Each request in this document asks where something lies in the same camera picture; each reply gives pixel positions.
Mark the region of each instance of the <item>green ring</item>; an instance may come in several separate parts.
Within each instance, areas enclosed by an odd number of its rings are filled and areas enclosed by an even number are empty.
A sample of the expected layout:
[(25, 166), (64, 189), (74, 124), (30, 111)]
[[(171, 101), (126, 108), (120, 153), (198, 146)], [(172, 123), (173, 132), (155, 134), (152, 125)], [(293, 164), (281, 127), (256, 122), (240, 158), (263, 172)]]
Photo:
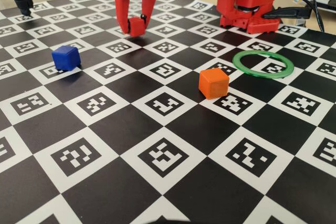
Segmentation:
[[(286, 69), (279, 73), (262, 73), (262, 72), (257, 72), (257, 71), (254, 71), (254, 70), (251, 70), (245, 67), (240, 61), (241, 58), (246, 55), (254, 55), (254, 54), (272, 56), (272, 58), (282, 61), (286, 65)], [(246, 74), (250, 74), (256, 77), (268, 78), (268, 79), (283, 78), (283, 77), (290, 75), (294, 71), (293, 62), (291, 62), (285, 56), (276, 54), (274, 52), (266, 52), (266, 51), (260, 51), (260, 50), (248, 50), (248, 51), (239, 52), (233, 57), (232, 63), (236, 66), (236, 68), (238, 68), (239, 70), (241, 70), (242, 72)]]

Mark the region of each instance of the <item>black square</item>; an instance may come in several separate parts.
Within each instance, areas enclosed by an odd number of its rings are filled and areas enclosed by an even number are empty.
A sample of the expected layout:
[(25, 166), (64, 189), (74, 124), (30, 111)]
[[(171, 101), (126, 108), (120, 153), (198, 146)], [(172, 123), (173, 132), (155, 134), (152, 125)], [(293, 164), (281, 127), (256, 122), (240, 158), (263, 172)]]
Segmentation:
[(293, 155), (316, 128), (268, 104), (252, 116), (243, 127)]
[(82, 40), (84, 40), (85, 42), (87, 42), (87, 43), (89, 43), (89, 44), (91, 44), (95, 47), (98, 47), (100, 45), (109, 43), (109, 42), (117, 40), (117, 39), (120, 39), (120, 38), (117, 37), (114, 34), (108, 33), (107, 31), (102, 31), (100, 33), (89, 35), (89, 36), (86, 36), (86, 37), (82, 38)]
[(313, 156), (336, 167), (335, 151), (336, 143), (328, 138), (324, 138)]
[(194, 20), (191, 20), (191, 19), (188, 19), (188, 18), (181, 18), (179, 20), (170, 22), (170, 24), (173, 25), (173, 26), (177, 26), (179, 28), (183, 28), (183, 29), (188, 30), (192, 27), (200, 25), (201, 23), (197, 22), (197, 21), (194, 21)]
[(176, 9), (176, 10), (172, 10), (170, 11), (170, 13), (173, 13), (173, 14), (178, 14), (180, 16), (188, 16), (190, 14), (194, 14), (195, 11), (194, 10), (190, 10), (190, 9), (187, 9), (187, 8), (180, 8), (180, 9)]
[(106, 84), (106, 87), (120, 95), (128, 102), (134, 102), (161, 86), (161, 83), (140, 72), (131, 73), (116, 81)]
[(11, 102), (10, 104), (15, 109), (17, 114), (24, 115), (28, 112), (37, 110), (45, 105), (48, 105), (49, 103), (40, 93), (35, 93), (27, 97), (21, 98), (17, 101)]
[(81, 17), (84, 15), (92, 14), (94, 13), (94, 11), (88, 8), (84, 8), (84, 9), (79, 9), (79, 10), (73, 10), (72, 12), (69, 12), (69, 13), (74, 15), (75, 17)]
[(67, 31), (60, 31), (56, 34), (52, 34), (49, 36), (45, 36), (43, 38), (39, 38), (43, 44), (47, 45), (48, 47), (52, 47), (54, 45), (63, 44), (67, 41), (76, 39), (76, 37)]
[(257, 39), (262, 39), (264, 41), (271, 42), (273, 44), (277, 44), (277, 45), (280, 45), (280, 46), (285, 46), (288, 43), (295, 40), (295, 38), (293, 38), (291, 36), (287, 36), (287, 35), (284, 35), (284, 34), (273, 33), (273, 32), (260, 34), (257, 37)]
[(59, 194), (33, 156), (0, 173), (0, 184), (1, 223), (16, 223)]
[(118, 60), (126, 63), (135, 69), (144, 68), (154, 62), (163, 59), (161, 56), (150, 52), (144, 48), (140, 48), (138, 50), (132, 51), (128, 54), (124, 54), (118, 57)]
[(268, 44), (264, 44), (261, 42), (253, 42), (252, 44), (247, 46), (248, 48), (251, 48), (252, 50), (261, 50), (261, 51), (269, 51), (273, 49), (273, 46), (270, 46)]
[(4, 48), (0, 49), (0, 62), (11, 59), (13, 59), (12, 55), (10, 55)]
[(304, 71), (290, 85), (335, 103), (336, 81)]
[(219, 45), (217, 43), (214, 43), (214, 42), (209, 42), (209, 43), (206, 43), (206, 44), (200, 46), (200, 48), (203, 48), (203, 49), (205, 49), (209, 52), (216, 53), (216, 52), (219, 52), (219, 51), (223, 50), (226, 47), (222, 46), (222, 45)]
[(41, 83), (27, 71), (7, 77), (0, 80), (0, 101), (14, 97), (39, 86), (41, 86)]
[(274, 63), (270, 63), (267, 66), (265, 66), (264, 68), (262, 68), (263, 72), (266, 73), (279, 73), (281, 71), (283, 71), (285, 69), (285, 67), (274, 64)]
[(321, 73), (325, 73), (325, 74), (328, 74), (330, 76), (336, 77), (336, 64), (331, 65), (329, 63), (323, 63), (316, 70), (321, 72)]
[(1, 13), (5, 15), (7, 18), (21, 14), (19, 8), (17, 7), (1, 10)]
[(114, 101), (101, 92), (77, 103), (90, 116), (96, 115), (115, 104)]
[(127, 163), (117, 158), (67, 190), (63, 196), (83, 224), (129, 224), (161, 195)]
[(294, 157), (267, 196), (307, 223), (335, 223), (336, 179)]
[(55, 144), (84, 127), (82, 121), (64, 105), (14, 125), (32, 153)]
[(157, 113), (165, 116), (181, 107), (184, 103), (164, 92), (145, 104), (152, 110), (155, 110)]
[(301, 52), (297, 52), (288, 48), (281, 48), (277, 51), (277, 54), (283, 55), (293, 62), (294, 66), (301, 69), (306, 69), (309, 67), (315, 60), (316, 57), (311, 55), (306, 55)]
[(80, 4), (83, 5), (83, 6), (88, 7), (88, 6), (91, 6), (91, 5), (101, 4), (101, 2), (98, 1), (98, 0), (88, 0), (88, 1), (80, 2)]
[(21, 27), (23, 30), (29, 30), (29, 29), (40, 27), (40, 26), (50, 25), (50, 22), (46, 21), (43, 18), (38, 18), (38, 19), (34, 19), (28, 22), (19, 23), (17, 25)]
[(190, 221), (243, 223), (263, 195), (205, 158), (164, 195)]
[(150, 31), (146, 31), (146, 33), (139, 37), (128, 37), (127, 40), (137, 44), (140, 47), (147, 46), (151, 43), (157, 42), (162, 39), (161, 36), (151, 33)]
[(162, 126), (134, 106), (128, 105), (89, 127), (121, 155)]
[(0, 164), (13, 156), (15, 156), (15, 152), (9, 145), (7, 139), (5, 137), (0, 137)]
[(216, 35), (213, 38), (233, 46), (239, 46), (240, 44), (251, 39), (250, 37), (238, 33), (233, 33), (232, 31), (225, 31), (221, 34)]
[(48, 3), (54, 7), (71, 4), (70, 0), (49, 0)]
[(169, 83), (167, 86), (195, 102), (204, 100), (204, 96), (198, 89), (199, 74), (192, 71)]
[(45, 87), (59, 100), (67, 102), (100, 86), (98, 81), (81, 71), (49, 83)]
[(252, 103), (235, 94), (228, 93), (225, 97), (219, 98), (215, 101), (214, 105), (234, 113), (235, 115), (240, 115), (243, 111), (250, 107)]
[(323, 118), (319, 127), (336, 134), (335, 122), (336, 122), (336, 105), (331, 107), (329, 112)]
[(56, 164), (68, 177), (91, 164), (100, 153), (85, 139), (81, 138), (67, 147), (51, 154)]
[(172, 37), (170, 37), (169, 39), (175, 40), (179, 43), (182, 43), (186, 46), (192, 46), (194, 44), (197, 44), (203, 40), (205, 40), (205, 38), (201, 35), (192, 33), (190, 31), (184, 31), (182, 33), (176, 34)]
[(116, 14), (116, 9), (105, 10), (104, 12), (101, 12), (101, 13), (104, 13), (104, 14), (112, 16), (112, 17), (115, 17), (117, 15)]
[(212, 26), (222, 27), (220, 23), (221, 23), (220, 18), (217, 18), (217, 19), (209, 21), (207, 24), (212, 25)]
[(42, 221), (40, 224), (59, 224), (58, 220), (56, 219), (55, 215), (50, 215), (47, 219)]
[(190, 4), (192, 1), (194, 1), (194, 0), (174, 0), (171, 3), (175, 4), (175, 5), (186, 6), (186, 5)]
[(29, 33), (25, 31), (22, 31), (20, 33), (1, 37), (0, 45), (2, 45), (3, 47), (7, 47), (7, 46), (11, 46), (11, 45), (21, 43), (23, 41), (31, 40), (31, 39), (34, 39), (32, 35), (30, 35)]
[(7, 117), (2, 112), (2, 110), (0, 110), (0, 131), (4, 130), (5, 128), (8, 128), (10, 126), (11, 126), (11, 124), (8, 121)]
[(272, 215), (271, 217), (269, 217), (268, 221), (265, 224), (284, 224), (284, 223)]
[(228, 65), (225, 65), (224, 63), (221, 62), (217, 62), (215, 64), (213, 64), (211, 67), (209, 67), (208, 69), (212, 69), (212, 68), (220, 68), (224, 73), (226, 73), (228, 76), (232, 73), (234, 73), (237, 69), (230, 67)]
[(51, 18), (53, 21), (59, 21), (59, 20), (69, 17), (65, 13), (60, 13), (60, 12), (61, 11), (59, 9), (48, 9), (48, 10), (42, 10), (38, 12), (38, 15), (41, 17), (52, 15), (52, 16), (49, 16), (49, 18)]
[(221, 16), (222, 14), (217, 10), (217, 7), (213, 5), (208, 10), (204, 10), (205, 13), (210, 13), (212, 15)]
[(51, 50), (49, 48), (34, 52), (33, 54), (23, 55), (16, 58), (26, 69), (36, 68), (38, 66), (52, 62)]
[(122, 73), (125, 70), (115, 63), (109, 63), (103, 67), (95, 69), (94, 71), (98, 73), (100, 76), (107, 79), (112, 76), (115, 76), (116, 74)]
[(239, 125), (201, 105), (196, 105), (166, 127), (208, 155), (238, 129)]
[(82, 26), (85, 24), (87, 24), (85, 21), (78, 19), (78, 18), (74, 18), (68, 21), (59, 22), (57, 23), (57, 26), (62, 29), (69, 29), (69, 28), (73, 28), (76, 26)]
[(173, 60), (190, 69), (196, 69), (213, 58), (213, 56), (190, 47), (169, 56), (170, 60)]
[(305, 97), (302, 94), (291, 92), (281, 104), (311, 116), (321, 103)]
[(167, 139), (162, 138), (147, 150), (140, 153), (138, 157), (164, 178), (173, 169), (178, 167), (180, 163), (185, 161), (189, 155)]
[(164, 23), (160, 22), (160, 21), (157, 21), (155, 19), (151, 19), (148, 26), (147, 26), (147, 29), (151, 29), (153, 27), (156, 27), (156, 26), (159, 26), (159, 25), (163, 25)]
[(260, 177), (277, 156), (244, 138), (226, 154), (226, 157)]
[(298, 49), (301, 49), (301, 50), (304, 50), (306, 52), (316, 52), (317, 50), (319, 50), (321, 48), (321, 47), (311, 45), (311, 44), (303, 42), (303, 41), (297, 43), (294, 47), (298, 48)]
[(92, 48), (80, 53), (81, 64), (79, 67), (81, 69), (86, 69), (110, 59), (111, 56), (107, 53), (97, 48)]
[(336, 62), (336, 56), (335, 55), (336, 55), (336, 49), (335, 48), (329, 48), (326, 52), (324, 52), (324, 54), (322, 54), (320, 56), (320, 58)]
[(170, 52), (172, 50), (175, 50), (175, 49), (179, 48), (179, 46), (176, 46), (176, 45), (174, 45), (172, 43), (169, 43), (169, 42), (162, 42), (162, 43), (154, 46), (153, 48), (155, 48), (156, 50), (159, 50), (161, 52), (164, 52), (166, 54), (167, 52)]
[(157, 74), (158, 76), (166, 79), (170, 76), (173, 76), (174, 74), (180, 72), (181, 70), (168, 64), (163, 63), (155, 68), (150, 69), (149, 71), (153, 72), (154, 74)]
[(248, 74), (243, 74), (230, 83), (230, 87), (263, 102), (269, 102), (285, 86), (285, 84), (275, 80), (256, 78)]
[(0, 19), (0, 27), (9, 26), (12, 24), (13, 22), (11, 22), (9, 19)]
[(107, 30), (107, 29), (118, 26), (118, 21), (114, 18), (109, 18), (109, 19), (105, 19), (105, 20), (102, 20), (102, 21), (95, 22), (94, 24), (95, 24), (95, 26), (98, 26), (101, 29)]
[(300, 39), (314, 41), (315, 43), (319, 43), (328, 47), (332, 46), (336, 42), (336, 37), (334, 34), (321, 33), (320, 31), (310, 29), (302, 34)]

